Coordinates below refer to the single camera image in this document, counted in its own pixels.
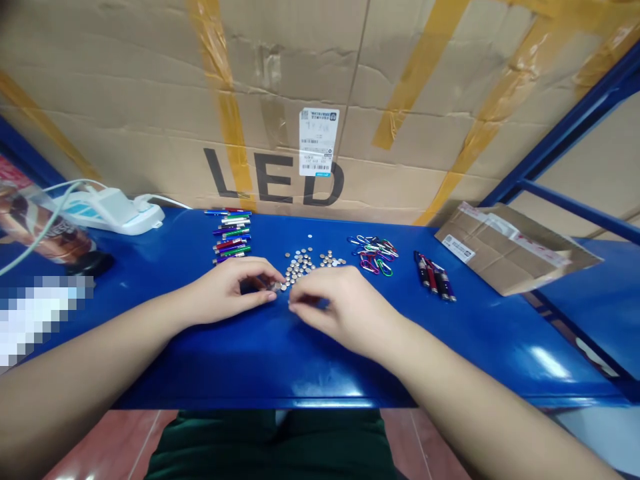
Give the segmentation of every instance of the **floor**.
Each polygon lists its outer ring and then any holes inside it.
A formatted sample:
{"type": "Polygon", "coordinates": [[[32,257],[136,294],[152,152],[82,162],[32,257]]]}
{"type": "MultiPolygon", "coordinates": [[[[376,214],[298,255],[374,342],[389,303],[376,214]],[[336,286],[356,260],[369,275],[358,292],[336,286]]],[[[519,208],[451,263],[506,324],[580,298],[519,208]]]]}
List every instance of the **floor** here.
{"type": "MultiPolygon", "coordinates": [[[[383,409],[396,468],[408,480],[469,480],[419,409],[383,409]]],[[[176,411],[109,411],[45,480],[141,480],[176,411]]]]}

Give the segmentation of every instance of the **blue table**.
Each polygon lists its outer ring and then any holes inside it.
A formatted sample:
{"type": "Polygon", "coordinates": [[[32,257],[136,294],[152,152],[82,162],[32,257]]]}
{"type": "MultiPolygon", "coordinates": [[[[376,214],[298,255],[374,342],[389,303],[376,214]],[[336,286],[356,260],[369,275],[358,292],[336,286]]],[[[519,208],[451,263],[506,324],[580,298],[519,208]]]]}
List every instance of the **blue table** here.
{"type": "MultiPolygon", "coordinates": [[[[92,231],[117,264],[98,278],[94,298],[69,314],[33,355],[53,348],[132,308],[176,289],[211,268],[217,220],[200,211],[166,209],[164,226],[138,237],[92,231]]],[[[355,264],[350,235],[378,235],[400,252],[391,278],[365,273],[402,314],[462,356],[540,407],[621,404],[620,391],[604,379],[519,295],[504,298],[459,262],[424,227],[254,215],[253,254],[276,268],[285,252],[332,250],[355,264]],[[447,268],[458,302],[442,302],[422,288],[413,250],[447,268]]],[[[20,252],[0,245],[4,264],[20,252]]],[[[28,284],[33,275],[62,269],[30,255],[0,284],[28,284]]],[[[118,408],[208,407],[408,407],[409,394],[380,366],[348,352],[300,322],[287,309],[288,292],[237,318],[194,327],[177,336],[118,401],[118,408]]],[[[446,365],[433,368],[446,369],[446,365]]]]}
{"type": "Polygon", "coordinates": [[[605,261],[539,290],[574,333],[590,344],[621,375],[627,396],[640,402],[640,246],[619,241],[582,240],[605,261]]]}

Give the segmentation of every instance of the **lap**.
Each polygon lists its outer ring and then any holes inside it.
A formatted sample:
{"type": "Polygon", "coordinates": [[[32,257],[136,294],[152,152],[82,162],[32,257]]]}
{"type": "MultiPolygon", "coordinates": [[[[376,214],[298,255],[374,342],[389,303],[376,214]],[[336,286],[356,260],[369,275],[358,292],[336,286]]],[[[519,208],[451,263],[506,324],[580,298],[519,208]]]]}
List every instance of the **lap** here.
{"type": "Polygon", "coordinates": [[[181,411],[164,430],[149,480],[395,479],[378,410],[181,411]]]}

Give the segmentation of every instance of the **pile of button batteries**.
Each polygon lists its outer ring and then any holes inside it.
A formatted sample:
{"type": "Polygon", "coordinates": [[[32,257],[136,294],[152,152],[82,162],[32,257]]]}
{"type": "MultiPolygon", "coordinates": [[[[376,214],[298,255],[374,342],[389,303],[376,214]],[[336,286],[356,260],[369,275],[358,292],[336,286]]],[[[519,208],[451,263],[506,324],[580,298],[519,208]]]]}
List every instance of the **pile of button batteries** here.
{"type": "MultiPolygon", "coordinates": [[[[312,252],[312,247],[295,251],[293,258],[291,259],[291,263],[289,264],[289,266],[287,267],[287,271],[285,272],[286,282],[282,284],[280,290],[285,291],[297,280],[300,280],[300,278],[308,275],[312,270],[315,270],[317,268],[311,258],[313,255],[312,252]]],[[[285,257],[290,258],[291,254],[289,252],[286,252],[285,257]]],[[[339,265],[344,265],[345,263],[345,260],[335,258],[333,256],[333,252],[329,250],[326,253],[320,254],[320,264],[318,266],[337,267],[339,265]]]]}

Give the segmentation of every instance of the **person's right hand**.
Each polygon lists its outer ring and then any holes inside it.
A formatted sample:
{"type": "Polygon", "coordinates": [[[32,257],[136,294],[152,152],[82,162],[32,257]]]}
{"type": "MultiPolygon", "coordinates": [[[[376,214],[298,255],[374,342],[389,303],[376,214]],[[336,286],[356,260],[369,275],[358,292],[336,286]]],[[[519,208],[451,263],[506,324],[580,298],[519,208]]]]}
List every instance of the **person's right hand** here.
{"type": "Polygon", "coordinates": [[[291,290],[289,310],[356,353],[376,360],[408,321],[356,267],[316,269],[291,290]],[[326,309],[315,306],[324,298],[326,309]]]}

